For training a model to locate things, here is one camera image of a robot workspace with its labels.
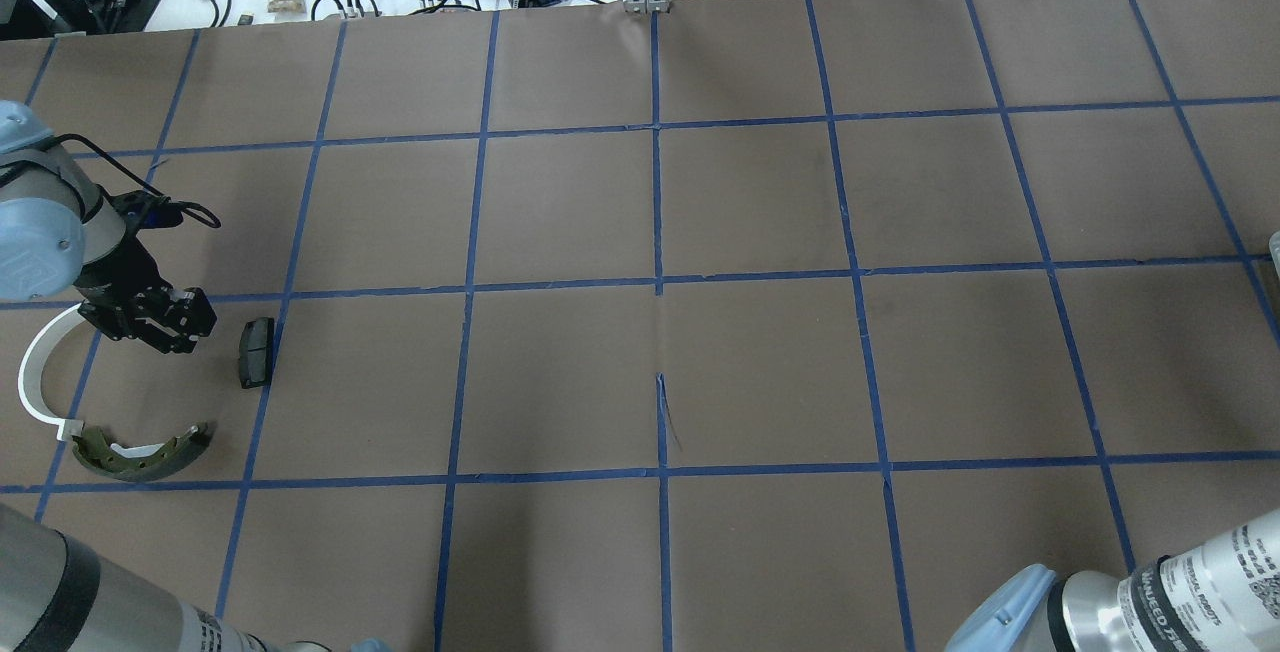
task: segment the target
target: robotic arm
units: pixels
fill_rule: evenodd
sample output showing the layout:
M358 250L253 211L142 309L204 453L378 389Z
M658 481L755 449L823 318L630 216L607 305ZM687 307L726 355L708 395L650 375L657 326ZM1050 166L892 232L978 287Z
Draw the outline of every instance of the robotic arm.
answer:
M142 190L108 195L64 149L69 141ZM0 101L0 300L37 300L74 284L84 296L79 314L106 337L191 352L218 320L209 298L160 277L137 238L183 216L220 227L205 208L161 195L84 137L55 137L26 106Z

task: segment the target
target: light blue joint cap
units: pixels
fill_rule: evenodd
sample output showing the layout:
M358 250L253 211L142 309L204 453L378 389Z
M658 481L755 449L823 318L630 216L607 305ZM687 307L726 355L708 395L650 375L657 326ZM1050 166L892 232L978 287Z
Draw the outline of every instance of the light blue joint cap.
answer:
M1056 579L1044 565L1014 575L960 625L946 652L1009 652Z
M351 652L392 652L392 648L381 639L366 639L355 644Z
M26 302L56 295L84 265L84 228L51 200L0 202L0 300Z
M45 127L27 105L0 100L0 155L47 140L54 131Z

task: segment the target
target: black band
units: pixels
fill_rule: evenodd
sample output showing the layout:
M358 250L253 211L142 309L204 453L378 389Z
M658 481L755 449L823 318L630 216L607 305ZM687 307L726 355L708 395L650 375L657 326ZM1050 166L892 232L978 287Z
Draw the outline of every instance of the black band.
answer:
M1068 579L1070 578L1053 583L1048 591L1048 601L1044 603L1048 607L1048 635L1053 640L1056 652L1075 652L1071 633L1066 629L1066 617L1062 615L1062 591L1066 589Z
M31 628L27 638L13 652L68 652L93 610L97 587L102 580L97 552L60 532L58 534L67 544L63 578L58 580L58 589L36 626Z
M1167 558L1161 557L1129 578L1134 615L1157 652L1206 652L1169 601L1165 579L1160 576L1160 565Z

